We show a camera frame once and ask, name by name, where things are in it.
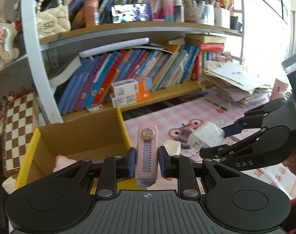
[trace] purple book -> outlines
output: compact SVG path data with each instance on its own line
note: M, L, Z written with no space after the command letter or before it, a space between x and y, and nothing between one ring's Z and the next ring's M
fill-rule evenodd
M85 103L85 98L88 96L89 91L91 89L91 87L93 86L93 80L96 77L97 72L99 71L99 69L101 68L103 62L105 61L105 59L107 58L108 54L107 53L103 53L101 55L101 57L98 59L98 61L96 62L96 65L93 69L93 71L91 72L91 74L89 75L88 79L86 80L80 95L77 99L77 103L75 104L74 110L75 111L81 111L84 108L84 103Z

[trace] pink utility knife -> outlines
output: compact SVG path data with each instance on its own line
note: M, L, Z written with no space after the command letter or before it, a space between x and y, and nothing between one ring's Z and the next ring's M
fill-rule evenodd
M139 187L150 187L158 179L158 128L141 125L137 133L135 178Z

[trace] metal screw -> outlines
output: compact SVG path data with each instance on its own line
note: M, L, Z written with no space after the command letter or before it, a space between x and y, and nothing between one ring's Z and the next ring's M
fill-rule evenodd
M101 197L109 197L113 195L113 192L109 189L101 189L99 190L98 195Z
M183 195L185 195L187 197L195 197L198 195L198 191L196 191L195 189L186 189L183 192Z

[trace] chess board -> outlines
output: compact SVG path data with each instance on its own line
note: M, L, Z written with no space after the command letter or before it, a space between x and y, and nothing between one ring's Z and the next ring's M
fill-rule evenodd
M37 126L38 105L35 93L7 103L2 145L4 177L10 177L19 172L33 131Z

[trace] white quilted handbag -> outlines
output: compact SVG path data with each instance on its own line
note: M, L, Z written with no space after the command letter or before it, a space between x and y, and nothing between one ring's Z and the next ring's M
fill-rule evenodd
M44 0L39 0L37 4L37 31L39 38L44 38L50 35L58 34L61 32L68 32L71 30L71 23L69 21L68 6L62 5L61 0L58 1L58 7L41 10L41 5Z

